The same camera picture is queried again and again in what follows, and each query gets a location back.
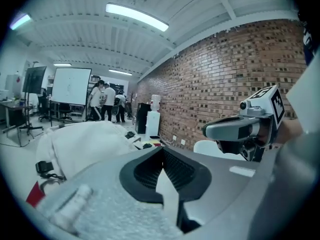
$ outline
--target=brick wall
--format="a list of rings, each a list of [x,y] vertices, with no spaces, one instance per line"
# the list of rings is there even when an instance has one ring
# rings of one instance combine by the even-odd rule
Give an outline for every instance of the brick wall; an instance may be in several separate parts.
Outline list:
[[[202,127],[237,114],[240,102],[263,87],[278,85],[285,116],[295,113],[286,93],[306,68],[303,28],[297,21],[242,25],[207,37],[167,60],[137,86],[137,103],[161,95],[159,132],[175,146],[192,150],[206,138]]]

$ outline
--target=black monitor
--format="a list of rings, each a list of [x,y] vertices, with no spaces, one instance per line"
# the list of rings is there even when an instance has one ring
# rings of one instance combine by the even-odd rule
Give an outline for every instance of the black monitor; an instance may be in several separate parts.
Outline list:
[[[38,66],[27,69],[22,88],[24,93],[41,94],[41,86],[46,68],[46,66]]]

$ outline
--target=fluorescent light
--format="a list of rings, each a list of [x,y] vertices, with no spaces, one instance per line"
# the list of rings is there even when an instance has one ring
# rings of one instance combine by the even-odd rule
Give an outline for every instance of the fluorescent light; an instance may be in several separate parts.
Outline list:
[[[121,71],[118,71],[118,70],[109,69],[109,71],[110,71],[110,72],[114,72],[114,73],[119,73],[119,74],[124,74],[124,75],[128,75],[128,76],[132,76],[131,73],[121,72]]]
[[[138,11],[136,9],[126,7],[123,5],[117,5],[115,3],[107,3],[105,7],[105,11],[107,13],[111,14],[120,14],[123,16],[127,16],[133,19],[136,19],[138,21],[147,23],[161,31],[166,31],[169,28],[169,25],[167,23],[164,23],[160,21],[159,19],[156,19],[155,17],[152,17],[145,12]]]
[[[30,16],[28,14],[25,14],[24,16],[19,18],[17,21],[15,21],[13,24],[11,24],[10,28],[12,30],[15,30],[16,28],[20,27],[23,23],[26,23],[29,20],[31,20]]]
[[[56,67],[68,67],[68,66],[71,66],[70,63],[53,64],[53,65],[56,66]]]

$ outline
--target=person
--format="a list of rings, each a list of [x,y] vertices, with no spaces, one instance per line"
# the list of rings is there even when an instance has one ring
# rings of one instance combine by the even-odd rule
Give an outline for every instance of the person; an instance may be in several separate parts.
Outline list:
[[[105,113],[107,112],[108,114],[108,121],[111,122],[111,117],[112,117],[112,107],[114,106],[115,103],[115,96],[116,96],[116,91],[110,87],[109,82],[106,82],[104,84],[104,94],[105,94],[105,103],[102,106],[101,109],[101,116],[102,120],[105,120]]]
[[[299,8],[298,17],[304,27],[303,49],[305,62],[308,66],[320,44],[320,24],[314,11],[319,7],[318,0],[294,0],[294,2]],[[269,127],[262,125],[258,133],[259,140],[265,142],[268,138],[268,132]],[[288,140],[300,136],[302,133],[303,130],[298,119],[283,120],[278,129],[275,143],[284,144]]]
[[[122,123],[125,123],[125,107],[126,107],[126,97],[123,95],[124,92],[121,90],[119,91],[119,94],[115,97],[119,99],[119,113],[115,116],[116,122],[120,123],[120,117]]]
[[[94,84],[89,95],[88,104],[91,107],[93,121],[100,121],[102,118],[98,107],[100,105],[100,95],[101,90],[104,87],[104,84],[105,82],[103,80],[99,80],[97,83]]]

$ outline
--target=red object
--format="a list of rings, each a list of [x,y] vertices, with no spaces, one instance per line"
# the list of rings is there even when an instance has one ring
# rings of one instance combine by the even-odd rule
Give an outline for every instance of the red object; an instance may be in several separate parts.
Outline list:
[[[45,196],[46,195],[40,190],[38,182],[36,182],[26,198],[26,202],[33,207],[36,207],[40,200]]]

